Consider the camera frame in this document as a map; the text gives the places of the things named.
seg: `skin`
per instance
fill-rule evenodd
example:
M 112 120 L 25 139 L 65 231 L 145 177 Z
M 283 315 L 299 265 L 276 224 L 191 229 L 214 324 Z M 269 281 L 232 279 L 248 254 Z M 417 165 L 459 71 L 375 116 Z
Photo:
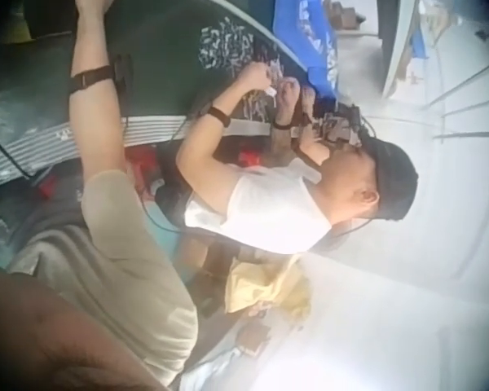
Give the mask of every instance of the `skin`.
M 104 13 L 112 0 L 76 0 L 79 10 L 72 74 L 108 64 Z M 70 122 L 81 155 L 85 180 L 106 170 L 125 171 L 117 93 L 101 81 L 70 98 Z M 165 390 L 143 364 L 93 318 L 52 289 L 27 275 L 0 270 L 0 367 L 23 389 L 41 389 L 51 370 L 51 355 L 83 358 L 95 367 L 63 368 L 54 381 L 76 374 L 101 384 L 141 384 Z
M 265 64 L 251 63 L 237 80 L 225 90 L 213 105 L 228 116 L 241 98 L 251 90 L 265 90 L 270 85 Z M 292 120 L 300 86 L 285 79 L 277 96 L 276 121 L 280 125 Z M 302 109 L 312 118 L 315 92 L 302 89 Z M 223 125 L 211 115 L 197 120 L 179 149 L 176 163 L 192 190 L 215 212 L 227 215 L 228 202 L 240 179 L 240 172 L 214 159 L 221 141 Z M 275 148 L 272 155 L 288 149 L 288 143 L 278 130 L 272 131 Z M 311 125 L 302 130 L 300 150 L 320 168 L 322 180 L 306 185 L 317 206 L 332 225 L 366 217 L 376 209 L 379 195 L 375 179 L 375 162 L 361 147 L 343 145 L 334 150 L 316 139 Z

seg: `white t-shirt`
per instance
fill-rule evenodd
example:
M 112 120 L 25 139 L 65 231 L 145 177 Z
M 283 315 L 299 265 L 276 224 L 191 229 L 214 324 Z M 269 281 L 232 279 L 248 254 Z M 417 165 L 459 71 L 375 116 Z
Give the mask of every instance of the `white t-shirt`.
M 301 159 L 287 167 L 240 170 L 226 218 L 194 195 L 185 212 L 187 226 L 278 254 L 303 253 L 331 229 L 305 184 L 317 183 L 320 173 Z

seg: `beige shirt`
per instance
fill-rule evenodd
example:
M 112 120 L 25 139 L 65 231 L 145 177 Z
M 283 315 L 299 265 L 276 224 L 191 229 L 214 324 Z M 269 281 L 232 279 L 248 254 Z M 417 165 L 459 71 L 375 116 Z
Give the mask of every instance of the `beige shirt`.
M 124 342 L 162 384 L 183 369 L 197 339 L 197 312 L 170 260 L 148 234 L 127 175 L 108 171 L 85 186 L 89 232 L 42 232 L 10 264 L 33 275 Z

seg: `red object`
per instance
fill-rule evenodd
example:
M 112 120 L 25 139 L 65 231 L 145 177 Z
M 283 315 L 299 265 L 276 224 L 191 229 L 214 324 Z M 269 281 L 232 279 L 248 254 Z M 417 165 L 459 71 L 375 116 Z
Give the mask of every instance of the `red object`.
M 244 150 L 239 153 L 239 162 L 244 167 L 261 165 L 261 155 L 255 151 Z
M 47 175 L 46 178 L 38 185 L 38 189 L 45 197 L 46 200 L 50 200 L 55 194 L 56 176 L 54 174 Z
M 150 145 L 139 145 L 127 148 L 125 151 L 127 161 L 130 163 L 134 175 L 134 187 L 144 200 L 154 200 L 147 190 L 145 178 L 158 170 L 156 150 Z

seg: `baseball cap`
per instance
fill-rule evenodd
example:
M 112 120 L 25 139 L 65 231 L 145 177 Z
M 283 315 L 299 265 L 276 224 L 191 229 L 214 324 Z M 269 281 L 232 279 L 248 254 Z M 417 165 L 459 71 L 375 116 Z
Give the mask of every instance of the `baseball cap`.
M 408 154 L 399 146 L 359 132 L 362 148 L 375 160 L 378 210 L 373 219 L 402 220 L 415 199 L 418 174 Z

